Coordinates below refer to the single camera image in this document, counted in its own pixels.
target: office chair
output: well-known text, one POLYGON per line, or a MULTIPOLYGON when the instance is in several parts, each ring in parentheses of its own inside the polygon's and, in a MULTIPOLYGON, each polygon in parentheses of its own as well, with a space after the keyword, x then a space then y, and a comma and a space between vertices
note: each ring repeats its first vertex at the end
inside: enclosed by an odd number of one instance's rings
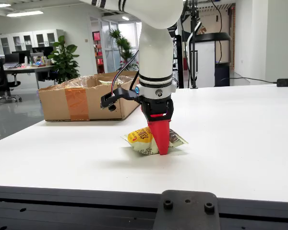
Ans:
POLYGON ((15 100, 15 102, 22 102, 22 98, 19 95, 11 95, 10 87, 19 86, 20 81, 17 82, 17 85, 15 85, 15 82, 8 82, 8 79, 6 77, 6 74, 4 72, 3 62, 0 60, 0 102, 2 99, 5 99, 8 101, 9 99, 15 100))

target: wall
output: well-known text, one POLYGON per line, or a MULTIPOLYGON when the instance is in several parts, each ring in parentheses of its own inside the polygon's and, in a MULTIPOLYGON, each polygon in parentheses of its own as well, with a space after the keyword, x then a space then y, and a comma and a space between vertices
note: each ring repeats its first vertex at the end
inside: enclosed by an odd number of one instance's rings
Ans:
POLYGON ((269 0, 266 80, 288 78, 288 0, 269 0))
POLYGON ((235 35, 235 72, 243 77, 250 77, 252 52, 252 0, 238 0, 236 2, 235 35))
MULTIPOLYGON (((250 76, 255 79, 266 79, 268 0, 253 0, 252 4, 252 43, 250 76)), ((262 81, 250 80, 251 84, 265 84, 262 81)))
POLYGON ((99 22, 92 22, 91 28, 92 28, 92 32, 99 31, 99 22))
MULTIPOLYGON (((65 31, 67 44, 78 46, 76 59, 79 62, 81 75, 97 73, 96 61, 93 49, 93 37, 90 16, 100 18, 99 10, 93 6, 83 4, 76 6, 42 9, 44 14, 19 18, 0 17, 0 34, 17 32, 61 29, 65 31)), ((25 78, 24 81, 32 80, 36 86, 35 77, 25 78)))

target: white table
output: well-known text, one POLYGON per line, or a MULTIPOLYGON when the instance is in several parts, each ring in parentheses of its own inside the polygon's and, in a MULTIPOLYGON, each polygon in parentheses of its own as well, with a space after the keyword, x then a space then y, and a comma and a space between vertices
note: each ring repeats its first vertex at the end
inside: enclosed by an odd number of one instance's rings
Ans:
POLYGON ((178 90, 170 126, 189 145, 143 156, 120 136, 125 121, 40 122, 0 141, 0 185, 288 201, 288 88, 274 85, 178 90))

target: orange tape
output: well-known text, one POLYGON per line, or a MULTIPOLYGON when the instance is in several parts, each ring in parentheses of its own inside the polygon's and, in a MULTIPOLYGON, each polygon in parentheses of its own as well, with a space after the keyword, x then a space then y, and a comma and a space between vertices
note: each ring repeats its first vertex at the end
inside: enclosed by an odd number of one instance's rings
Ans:
POLYGON ((89 121, 85 89, 65 89, 66 101, 72 121, 89 121))

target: black frame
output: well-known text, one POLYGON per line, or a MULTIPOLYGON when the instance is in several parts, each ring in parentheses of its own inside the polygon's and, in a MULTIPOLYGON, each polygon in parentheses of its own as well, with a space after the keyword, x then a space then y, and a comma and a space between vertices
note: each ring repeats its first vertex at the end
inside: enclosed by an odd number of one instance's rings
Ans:
MULTIPOLYGON (((161 194, 0 186, 0 229, 151 230, 161 194)), ((222 230, 288 230, 288 203, 218 198, 222 230)))

